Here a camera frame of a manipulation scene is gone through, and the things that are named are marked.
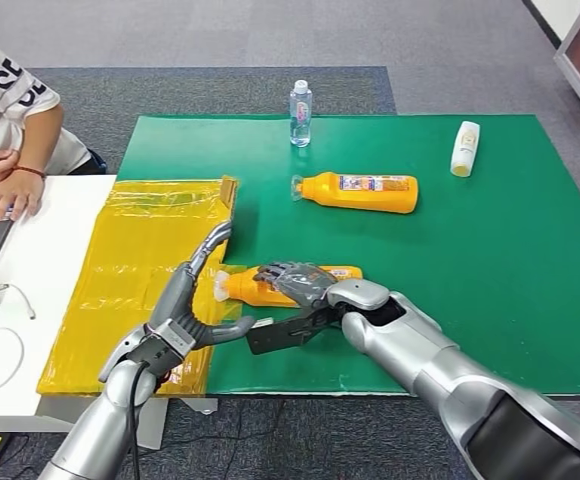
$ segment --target yellow plastic bag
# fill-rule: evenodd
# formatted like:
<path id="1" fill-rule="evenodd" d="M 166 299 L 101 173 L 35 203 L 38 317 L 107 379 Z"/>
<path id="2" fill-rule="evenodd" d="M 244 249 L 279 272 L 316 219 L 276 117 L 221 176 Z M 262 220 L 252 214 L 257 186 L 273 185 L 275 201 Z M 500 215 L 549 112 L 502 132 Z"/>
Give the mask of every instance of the yellow plastic bag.
<path id="1" fill-rule="evenodd" d="M 119 341 L 146 322 L 165 282 L 214 226 L 231 217 L 236 182 L 118 182 L 99 213 L 81 274 L 37 391 L 95 394 L 99 371 Z M 205 323 L 238 315 L 215 302 L 213 279 L 226 243 L 199 277 L 193 308 Z M 210 348 L 191 352 L 162 395 L 202 394 Z"/>

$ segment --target red bracelet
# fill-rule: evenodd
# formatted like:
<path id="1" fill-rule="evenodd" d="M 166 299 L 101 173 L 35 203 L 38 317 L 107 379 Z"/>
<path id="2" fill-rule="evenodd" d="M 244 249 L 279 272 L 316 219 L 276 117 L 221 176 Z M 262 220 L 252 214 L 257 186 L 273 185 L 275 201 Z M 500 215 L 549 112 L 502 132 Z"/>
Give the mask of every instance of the red bracelet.
<path id="1" fill-rule="evenodd" d="M 20 167 L 19 165 L 17 165 L 16 167 L 13 168 L 12 170 L 23 170 L 24 172 L 35 173 L 35 174 L 39 175 L 39 177 L 42 178 L 43 180 L 45 180 L 45 174 L 42 172 L 41 170 L 36 170 L 34 168 L 28 168 L 28 167 Z"/>

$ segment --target dark gray carpet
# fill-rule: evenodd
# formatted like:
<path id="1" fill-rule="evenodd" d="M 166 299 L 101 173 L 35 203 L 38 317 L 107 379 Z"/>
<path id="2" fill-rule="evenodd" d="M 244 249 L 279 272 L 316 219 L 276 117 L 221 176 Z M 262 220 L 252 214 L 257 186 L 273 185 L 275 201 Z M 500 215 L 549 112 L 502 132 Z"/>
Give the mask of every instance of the dark gray carpet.
<path id="1" fill-rule="evenodd" d="M 396 113 L 385 67 L 37 68 L 61 95 L 65 126 L 119 168 L 141 114 L 285 113 L 307 80 L 315 113 Z"/>
<path id="2" fill-rule="evenodd" d="M 210 416 L 171 401 L 165 433 L 162 450 L 142 452 L 142 478 L 467 478 L 441 425 L 413 399 L 225 399 Z M 63 438 L 20 437 L 9 451 L 23 450 L 0 479 L 35 479 Z M 132 478 L 129 462 L 119 478 Z"/>

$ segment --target person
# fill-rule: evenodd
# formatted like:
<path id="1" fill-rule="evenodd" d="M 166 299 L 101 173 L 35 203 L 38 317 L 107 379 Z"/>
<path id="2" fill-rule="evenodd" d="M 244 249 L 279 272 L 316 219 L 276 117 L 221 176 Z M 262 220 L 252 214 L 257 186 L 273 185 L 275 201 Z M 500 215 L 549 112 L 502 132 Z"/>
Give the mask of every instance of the person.
<path id="1" fill-rule="evenodd" d="M 63 128 L 59 95 L 0 50 L 0 220 L 34 215 L 45 175 L 105 173 Z"/>

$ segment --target clear plastic bottle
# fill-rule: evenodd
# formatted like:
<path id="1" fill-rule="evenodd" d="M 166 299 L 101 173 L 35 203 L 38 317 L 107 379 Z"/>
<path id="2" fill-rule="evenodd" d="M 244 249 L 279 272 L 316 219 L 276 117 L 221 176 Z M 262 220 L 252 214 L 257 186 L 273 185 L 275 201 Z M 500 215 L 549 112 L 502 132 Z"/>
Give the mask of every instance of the clear plastic bottle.
<path id="1" fill-rule="evenodd" d="M 312 92 L 308 82 L 297 80 L 290 92 L 290 142 L 298 147 L 310 143 L 310 123 L 312 119 Z"/>

